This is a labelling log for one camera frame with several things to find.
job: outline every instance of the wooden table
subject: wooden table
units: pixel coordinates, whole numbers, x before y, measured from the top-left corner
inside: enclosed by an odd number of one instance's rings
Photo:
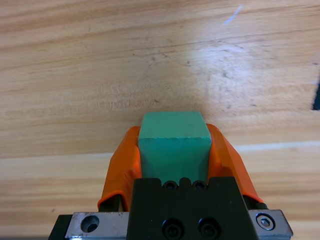
[[[96,211],[150,111],[200,111],[294,240],[320,235],[318,0],[0,0],[0,237]]]

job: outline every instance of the screw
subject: screw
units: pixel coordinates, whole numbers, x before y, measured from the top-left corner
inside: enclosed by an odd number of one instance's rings
[[[256,222],[264,230],[271,231],[275,228],[274,221],[272,217],[260,214],[256,217]]]

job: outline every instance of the green cube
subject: green cube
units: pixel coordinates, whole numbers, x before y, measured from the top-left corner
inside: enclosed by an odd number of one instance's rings
[[[159,178],[164,184],[208,178],[211,135],[199,112],[148,112],[139,133],[143,178]]]

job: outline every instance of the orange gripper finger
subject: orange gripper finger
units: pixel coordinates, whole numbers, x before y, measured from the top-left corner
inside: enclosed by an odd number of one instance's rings
[[[242,195],[246,195],[259,203],[263,203],[264,201],[257,195],[239,153],[231,146],[216,126],[207,124],[207,127],[212,139],[208,180],[211,177],[234,176]]]
[[[139,132],[140,126],[131,127],[114,152],[110,160],[98,208],[104,201],[115,195],[121,195],[123,210],[130,210],[134,181],[142,178],[138,149]]]

